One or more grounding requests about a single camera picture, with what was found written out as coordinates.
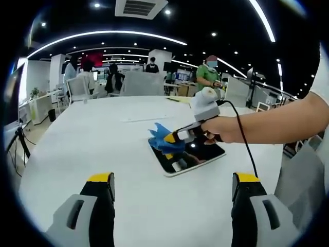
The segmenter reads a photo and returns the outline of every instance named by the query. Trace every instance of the white cabinet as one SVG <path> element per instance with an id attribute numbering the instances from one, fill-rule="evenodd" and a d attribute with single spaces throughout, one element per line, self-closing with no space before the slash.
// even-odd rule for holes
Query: white cabinet
<path id="1" fill-rule="evenodd" d="M 52 109 L 51 96 L 33 99 L 29 105 L 32 122 L 34 125 L 38 125 L 48 116 L 48 111 Z"/>

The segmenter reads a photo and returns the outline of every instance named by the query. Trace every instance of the air vent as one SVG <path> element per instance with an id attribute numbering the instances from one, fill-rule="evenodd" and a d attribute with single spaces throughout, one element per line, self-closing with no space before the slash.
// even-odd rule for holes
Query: air vent
<path id="1" fill-rule="evenodd" d="M 115 16 L 152 20 L 167 4 L 165 0 L 117 0 Z"/>

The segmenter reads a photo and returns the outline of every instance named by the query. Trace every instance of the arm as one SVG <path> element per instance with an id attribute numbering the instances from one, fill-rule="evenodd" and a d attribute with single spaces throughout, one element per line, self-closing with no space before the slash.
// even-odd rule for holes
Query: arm
<path id="1" fill-rule="evenodd" d="M 95 89 L 95 80 L 94 80 L 94 74 L 92 72 L 88 73 L 89 77 L 89 90 L 94 90 Z"/>
<path id="2" fill-rule="evenodd" d="M 212 83 L 210 81 L 207 81 L 205 78 L 197 77 L 196 78 L 196 81 L 197 81 L 197 83 L 200 83 L 200 84 L 202 84 L 204 86 L 210 86 L 210 87 L 212 87 Z"/>
<path id="3" fill-rule="evenodd" d="M 197 68 L 196 71 L 196 82 L 199 84 L 202 84 L 204 86 L 210 86 L 212 87 L 212 82 L 206 80 L 205 77 L 205 68 L 203 65 L 200 65 L 199 68 Z"/>
<path id="4" fill-rule="evenodd" d="M 304 99 L 266 112 L 240 116 L 249 143 L 291 143 L 312 137 L 329 124 L 329 106 L 314 93 Z M 206 121 L 203 130 L 220 134 L 224 142 L 242 143 L 236 117 L 217 117 Z"/>

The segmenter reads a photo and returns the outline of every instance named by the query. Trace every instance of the desk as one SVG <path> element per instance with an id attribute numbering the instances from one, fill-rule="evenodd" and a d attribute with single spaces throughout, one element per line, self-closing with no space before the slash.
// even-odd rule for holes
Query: desk
<path id="1" fill-rule="evenodd" d="M 234 116 L 231 107 L 221 113 Z M 55 210 L 92 174 L 112 171 L 116 246 L 229 246 L 232 174 L 253 173 L 245 145 L 221 144 L 223 158 L 167 178 L 147 141 L 156 121 L 177 129 L 195 119 L 188 104 L 161 96 L 70 105 L 35 146 L 21 181 L 20 198 L 37 227 L 46 231 Z M 282 145 L 249 147 L 264 188 L 274 193 Z"/>
<path id="2" fill-rule="evenodd" d="M 197 86 L 195 83 L 185 84 L 176 81 L 176 84 L 181 86 L 178 90 L 179 96 L 193 97 L 197 92 Z"/>
<path id="3" fill-rule="evenodd" d="M 180 88 L 180 85 L 176 85 L 176 84 L 170 84 L 170 83 L 164 83 L 164 94 L 165 95 L 170 95 L 170 91 L 166 90 L 166 87 L 172 87 L 174 89 L 174 95 L 178 95 L 178 88 Z"/>
<path id="4" fill-rule="evenodd" d="M 62 89 L 49 92 L 38 98 L 31 99 L 19 107 L 23 108 L 29 105 L 30 116 L 34 125 L 40 124 L 47 116 L 48 111 L 52 109 L 51 96 L 62 92 Z"/>

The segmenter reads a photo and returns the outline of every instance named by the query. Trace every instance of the black cable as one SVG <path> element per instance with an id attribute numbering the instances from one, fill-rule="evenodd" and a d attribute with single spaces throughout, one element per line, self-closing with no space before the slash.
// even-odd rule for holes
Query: black cable
<path id="1" fill-rule="evenodd" d="M 25 165 L 25 150 L 24 150 L 24 153 L 23 153 L 23 156 L 24 156 L 24 167 L 26 168 L 26 165 Z"/>
<path id="2" fill-rule="evenodd" d="M 233 105 L 233 103 L 232 103 L 231 101 L 228 101 L 228 100 L 218 100 L 218 101 L 217 101 L 218 106 L 219 106 L 219 105 L 222 105 L 222 104 L 224 104 L 224 103 L 229 103 L 229 104 L 231 104 L 231 106 L 233 107 L 233 109 L 234 109 L 234 111 L 235 111 L 235 113 L 236 113 L 237 122 L 238 122 L 238 124 L 239 124 L 239 127 L 240 127 L 240 131 L 241 131 L 241 134 L 242 134 L 243 141 L 244 141 L 245 144 L 246 144 L 246 148 L 247 148 L 247 150 L 248 150 L 248 153 L 249 153 L 249 156 L 250 156 L 250 159 L 251 159 L 251 163 L 252 163 L 252 166 L 253 166 L 253 171 L 254 171 L 254 173 L 255 173 L 256 178 L 258 178 L 258 174 L 257 174 L 257 170 L 256 170 L 256 165 L 255 165 L 255 162 L 253 161 L 253 157 L 252 157 L 252 154 L 251 154 L 251 152 L 250 152 L 250 149 L 249 149 L 249 146 L 248 146 L 248 143 L 247 143 L 247 139 L 246 139 L 245 133 L 243 132 L 242 124 L 241 124 L 241 121 L 240 121 L 240 116 L 239 116 L 239 114 L 238 114 L 236 108 L 234 107 L 234 105 Z"/>
<path id="3" fill-rule="evenodd" d="M 33 144 L 33 145 L 36 145 L 34 142 L 31 142 L 31 141 L 26 137 L 26 135 L 25 135 L 25 133 L 24 133 L 23 130 L 22 130 L 22 133 L 23 133 L 23 136 L 25 137 L 25 139 L 26 139 L 29 143 L 31 143 L 31 144 Z"/>
<path id="4" fill-rule="evenodd" d="M 12 164 L 13 164 L 13 166 L 14 166 L 14 170 L 15 170 L 15 172 L 18 174 L 18 176 L 22 177 L 22 175 L 20 175 L 19 172 L 18 172 L 17 169 L 16 169 L 16 162 L 14 162 L 14 159 L 13 159 L 13 157 L 12 157 L 12 155 L 11 155 L 11 152 L 8 151 L 8 153 L 9 153 L 9 155 L 10 155 L 10 157 L 11 157 L 11 161 L 12 161 Z"/>

